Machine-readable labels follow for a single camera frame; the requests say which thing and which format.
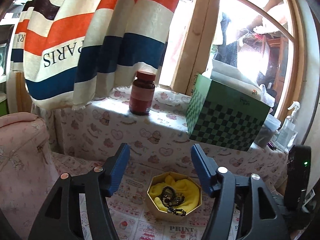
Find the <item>checkered box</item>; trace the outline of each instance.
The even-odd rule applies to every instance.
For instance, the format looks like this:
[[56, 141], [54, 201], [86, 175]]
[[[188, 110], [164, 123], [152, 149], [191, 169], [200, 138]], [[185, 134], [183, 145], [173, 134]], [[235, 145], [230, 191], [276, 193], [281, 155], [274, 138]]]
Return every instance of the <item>checkered box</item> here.
[[247, 151], [270, 107], [242, 92], [198, 75], [187, 110], [191, 140]]

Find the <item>white spray nozzle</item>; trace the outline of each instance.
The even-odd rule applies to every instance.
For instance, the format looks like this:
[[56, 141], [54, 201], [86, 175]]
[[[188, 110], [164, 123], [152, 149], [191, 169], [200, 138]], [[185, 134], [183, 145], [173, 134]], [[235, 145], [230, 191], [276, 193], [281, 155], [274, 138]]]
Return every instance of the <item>white spray nozzle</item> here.
[[291, 110], [293, 109], [294, 110], [292, 111], [292, 116], [295, 116], [296, 112], [299, 110], [300, 108], [300, 103], [298, 101], [293, 101], [292, 105], [288, 108], [288, 110]]

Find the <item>red bottle cap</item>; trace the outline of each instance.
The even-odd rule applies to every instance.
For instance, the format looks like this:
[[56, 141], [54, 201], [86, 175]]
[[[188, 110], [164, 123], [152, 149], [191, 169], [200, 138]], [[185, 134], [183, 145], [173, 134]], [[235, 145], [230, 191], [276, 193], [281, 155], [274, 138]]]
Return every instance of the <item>red bottle cap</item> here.
[[154, 81], [156, 79], [156, 74], [140, 70], [137, 72], [137, 78], [144, 81]]

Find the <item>black checkered pattern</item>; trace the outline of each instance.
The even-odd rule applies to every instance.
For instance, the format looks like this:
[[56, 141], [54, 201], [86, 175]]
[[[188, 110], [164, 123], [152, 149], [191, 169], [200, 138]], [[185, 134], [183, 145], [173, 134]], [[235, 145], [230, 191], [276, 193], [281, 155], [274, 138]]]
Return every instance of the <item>black checkered pattern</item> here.
[[263, 125], [262, 120], [207, 100], [196, 116], [190, 139], [240, 151], [249, 149]]
[[204, 105], [205, 97], [195, 88], [193, 91], [189, 107], [187, 109], [186, 118], [188, 119], [188, 133], [192, 133], [192, 128], [196, 125], [198, 116]]

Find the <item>blue gripper pad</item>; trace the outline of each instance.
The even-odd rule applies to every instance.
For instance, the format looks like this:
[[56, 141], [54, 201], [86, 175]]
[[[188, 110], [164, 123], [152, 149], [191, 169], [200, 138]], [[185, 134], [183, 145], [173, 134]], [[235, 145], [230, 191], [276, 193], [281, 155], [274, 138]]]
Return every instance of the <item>blue gripper pad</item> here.
[[130, 148], [126, 143], [122, 143], [116, 154], [109, 157], [103, 165], [103, 169], [105, 169], [105, 177], [109, 184], [107, 192], [110, 197], [119, 188], [125, 168], [129, 162], [129, 158]]
[[217, 183], [216, 170], [218, 165], [213, 158], [208, 158], [205, 155], [199, 144], [194, 144], [191, 147], [191, 159], [203, 191], [213, 197], [213, 186]]

